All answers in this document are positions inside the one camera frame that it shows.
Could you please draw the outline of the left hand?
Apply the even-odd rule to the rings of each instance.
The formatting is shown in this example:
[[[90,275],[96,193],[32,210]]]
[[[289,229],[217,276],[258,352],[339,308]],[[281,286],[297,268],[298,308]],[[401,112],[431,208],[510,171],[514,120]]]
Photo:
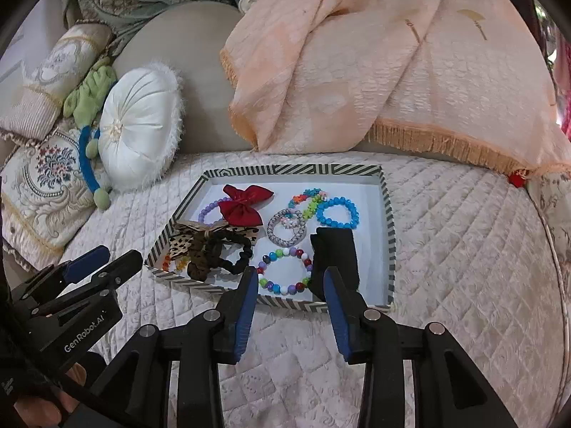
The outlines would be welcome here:
[[[56,389],[54,395],[61,408],[38,397],[20,399],[14,403],[14,408],[27,427],[56,427],[64,416],[76,410],[79,401],[61,389]]]

